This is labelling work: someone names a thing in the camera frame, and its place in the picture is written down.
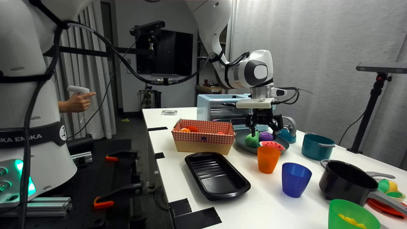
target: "person's hand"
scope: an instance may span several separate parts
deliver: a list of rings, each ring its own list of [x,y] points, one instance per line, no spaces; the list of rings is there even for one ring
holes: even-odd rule
[[[67,101],[58,102],[60,112],[83,112],[89,109],[89,97],[96,95],[96,92],[80,94],[75,93]]]

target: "curtain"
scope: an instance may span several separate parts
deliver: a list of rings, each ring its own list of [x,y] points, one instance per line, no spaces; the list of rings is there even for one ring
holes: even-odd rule
[[[275,87],[295,86],[314,93],[300,90],[297,103],[278,105],[276,113],[294,118],[299,130],[324,135],[336,143],[364,112],[375,81],[375,73],[358,72],[355,67],[362,61],[402,61],[405,55],[405,0],[233,0],[233,8],[226,52],[230,59],[245,51],[270,50]],[[405,132],[396,124],[402,113],[395,113],[407,103],[394,101],[403,96],[407,77],[397,80],[385,86],[362,142],[364,153],[380,160],[389,156],[380,150],[390,143],[383,135],[393,128]],[[229,90],[243,92],[249,89]],[[391,122],[389,112],[394,113]],[[358,126],[349,129],[341,146],[352,145]],[[400,167],[407,145],[397,145],[399,149],[393,152],[397,156],[385,162]]]
[[[76,21],[98,31],[103,35],[103,24],[101,15],[101,5],[99,0],[95,0],[76,18]],[[64,31],[61,36],[61,46],[72,48],[84,48],[96,51],[106,51],[105,44],[94,34],[71,27]],[[112,91],[106,89],[109,83],[109,67],[107,58],[94,57],[89,55],[78,55],[61,53],[59,64],[55,69],[55,87],[60,101],[66,101],[73,94],[67,91],[70,85],[89,88],[91,92],[96,92],[92,96],[89,109],[82,113],[62,114],[68,136],[76,134],[84,127],[88,119],[97,111],[107,92],[106,99],[98,113],[91,119],[86,128],[77,134],[75,138],[84,137],[86,133],[92,134],[94,139],[102,137],[111,138],[116,133],[116,123],[113,108]]]

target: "toaster oven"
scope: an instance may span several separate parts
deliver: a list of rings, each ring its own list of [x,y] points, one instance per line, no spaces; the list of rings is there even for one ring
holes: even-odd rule
[[[249,94],[198,95],[197,120],[231,122],[234,130],[247,129],[246,113],[250,110],[221,105],[221,103],[236,103],[241,99],[249,99]],[[257,129],[266,131],[268,126],[258,125]]]

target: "red checkered basket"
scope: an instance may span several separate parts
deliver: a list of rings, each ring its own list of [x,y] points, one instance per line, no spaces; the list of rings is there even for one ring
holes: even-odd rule
[[[186,126],[198,132],[180,132]],[[171,131],[178,151],[228,154],[235,138],[231,123],[180,119]]]

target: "black pot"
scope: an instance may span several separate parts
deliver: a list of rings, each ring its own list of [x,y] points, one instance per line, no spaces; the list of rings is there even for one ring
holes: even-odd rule
[[[328,162],[319,187],[327,200],[343,199],[364,206],[368,198],[374,198],[407,216],[407,207],[377,190],[379,184],[375,179],[342,161]]]

